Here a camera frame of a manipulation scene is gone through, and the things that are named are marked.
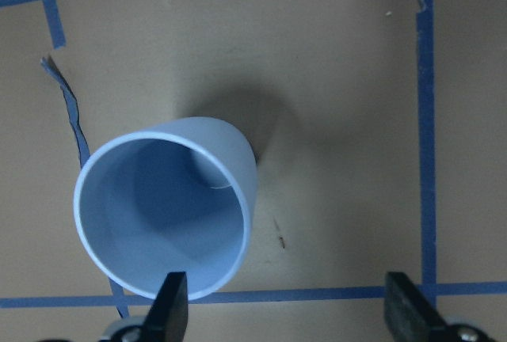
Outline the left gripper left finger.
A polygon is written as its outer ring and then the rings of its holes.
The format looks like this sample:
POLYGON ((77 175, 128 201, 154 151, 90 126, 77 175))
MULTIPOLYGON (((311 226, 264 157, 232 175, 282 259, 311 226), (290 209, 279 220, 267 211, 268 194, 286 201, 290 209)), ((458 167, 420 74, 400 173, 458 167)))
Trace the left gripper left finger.
POLYGON ((142 328, 141 341, 183 341, 187 329, 187 275, 171 272, 164 280, 142 328))

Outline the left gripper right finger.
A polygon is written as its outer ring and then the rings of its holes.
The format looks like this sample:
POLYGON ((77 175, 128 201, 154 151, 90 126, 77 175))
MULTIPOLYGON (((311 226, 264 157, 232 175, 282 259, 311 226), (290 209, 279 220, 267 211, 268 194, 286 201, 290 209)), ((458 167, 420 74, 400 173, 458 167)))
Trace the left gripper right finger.
POLYGON ((384 320, 394 341, 455 341, 450 325, 404 272, 385 277, 384 320))

